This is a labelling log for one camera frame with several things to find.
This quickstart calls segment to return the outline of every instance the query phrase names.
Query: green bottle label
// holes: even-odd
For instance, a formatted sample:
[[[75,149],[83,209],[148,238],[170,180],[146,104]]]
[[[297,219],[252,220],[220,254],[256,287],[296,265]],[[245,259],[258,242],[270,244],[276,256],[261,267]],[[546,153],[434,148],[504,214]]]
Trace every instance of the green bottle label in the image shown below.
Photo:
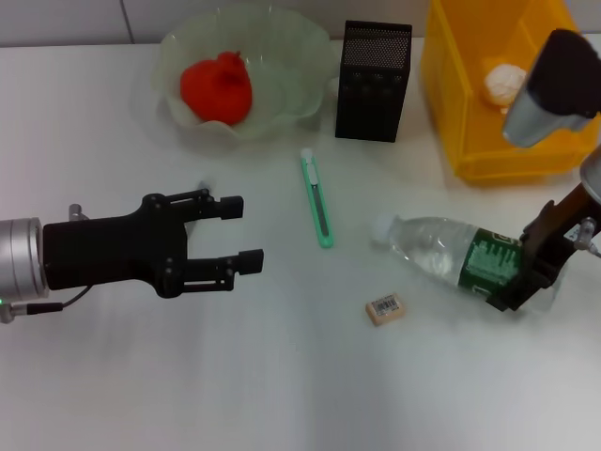
[[[517,274],[521,258],[520,241],[479,228],[463,262],[458,285],[488,297]]]

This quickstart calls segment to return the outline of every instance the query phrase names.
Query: white cotton ball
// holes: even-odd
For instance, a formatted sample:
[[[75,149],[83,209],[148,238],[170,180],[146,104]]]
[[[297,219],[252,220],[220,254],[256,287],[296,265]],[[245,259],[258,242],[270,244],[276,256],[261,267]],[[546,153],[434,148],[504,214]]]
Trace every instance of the white cotton ball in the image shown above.
[[[526,80],[526,71],[512,64],[500,64],[485,78],[486,98],[495,105],[509,106]]]

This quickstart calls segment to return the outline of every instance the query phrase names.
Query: glass bowl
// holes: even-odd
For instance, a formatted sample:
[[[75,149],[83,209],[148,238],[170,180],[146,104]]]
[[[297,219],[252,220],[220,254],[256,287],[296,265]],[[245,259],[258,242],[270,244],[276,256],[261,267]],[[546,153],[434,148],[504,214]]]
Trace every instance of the glass bowl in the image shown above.
[[[231,127],[201,120],[179,95],[185,69],[224,51],[240,52],[253,88],[249,115]],[[152,85],[178,125],[252,139],[315,114],[337,65],[328,33],[298,12],[238,4],[192,17],[169,33],[161,42]]]

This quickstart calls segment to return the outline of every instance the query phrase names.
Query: silver cylindrical motor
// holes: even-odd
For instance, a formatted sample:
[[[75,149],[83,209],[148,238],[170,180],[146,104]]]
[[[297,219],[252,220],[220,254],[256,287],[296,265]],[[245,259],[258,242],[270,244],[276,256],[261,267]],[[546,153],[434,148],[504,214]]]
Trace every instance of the silver cylindrical motor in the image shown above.
[[[42,267],[38,218],[0,221],[0,300],[18,302],[48,296]]]

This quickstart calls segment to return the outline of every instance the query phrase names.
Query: white bottle cap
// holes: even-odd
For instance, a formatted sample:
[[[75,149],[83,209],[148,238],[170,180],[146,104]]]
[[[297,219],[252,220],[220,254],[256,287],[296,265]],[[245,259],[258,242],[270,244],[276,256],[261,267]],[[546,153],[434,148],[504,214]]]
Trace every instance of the white bottle cap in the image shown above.
[[[381,244],[389,244],[389,234],[397,215],[393,213],[381,213],[372,223],[372,241]]]

